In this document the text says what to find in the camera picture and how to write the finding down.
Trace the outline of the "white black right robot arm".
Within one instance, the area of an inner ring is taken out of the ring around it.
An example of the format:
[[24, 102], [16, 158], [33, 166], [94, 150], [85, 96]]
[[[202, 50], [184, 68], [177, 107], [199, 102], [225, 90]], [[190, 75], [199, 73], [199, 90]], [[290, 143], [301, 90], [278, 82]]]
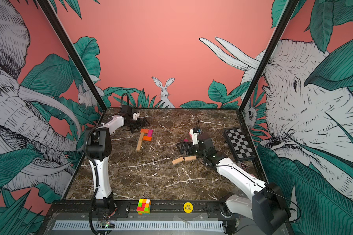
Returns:
[[239, 167], [226, 154], [217, 151], [211, 137], [201, 129], [190, 129], [190, 136], [192, 141], [177, 143], [179, 152], [195, 156], [205, 166], [230, 180], [246, 195], [246, 198], [241, 198], [233, 194], [225, 199], [223, 216], [243, 215], [253, 220], [267, 235], [272, 235], [289, 220], [290, 209], [279, 186], [257, 179]]

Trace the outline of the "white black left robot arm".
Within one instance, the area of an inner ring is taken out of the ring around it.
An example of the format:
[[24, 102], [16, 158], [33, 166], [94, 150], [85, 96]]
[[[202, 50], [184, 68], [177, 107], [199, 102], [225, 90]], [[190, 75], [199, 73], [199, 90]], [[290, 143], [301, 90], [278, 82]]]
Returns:
[[131, 132], [149, 125], [144, 118], [131, 106], [123, 103], [123, 98], [129, 97], [127, 93], [121, 96], [121, 106], [118, 113], [110, 117], [106, 122], [91, 128], [85, 137], [84, 154], [89, 160], [93, 181], [94, 192], [91, 201], [92, 210], [106, 210], [112, 216], [117, 210], [113, 199], [112, 189], [108, 176], [108, 160], [112, 152], [110, 136], [118, 128], [127, 126]]

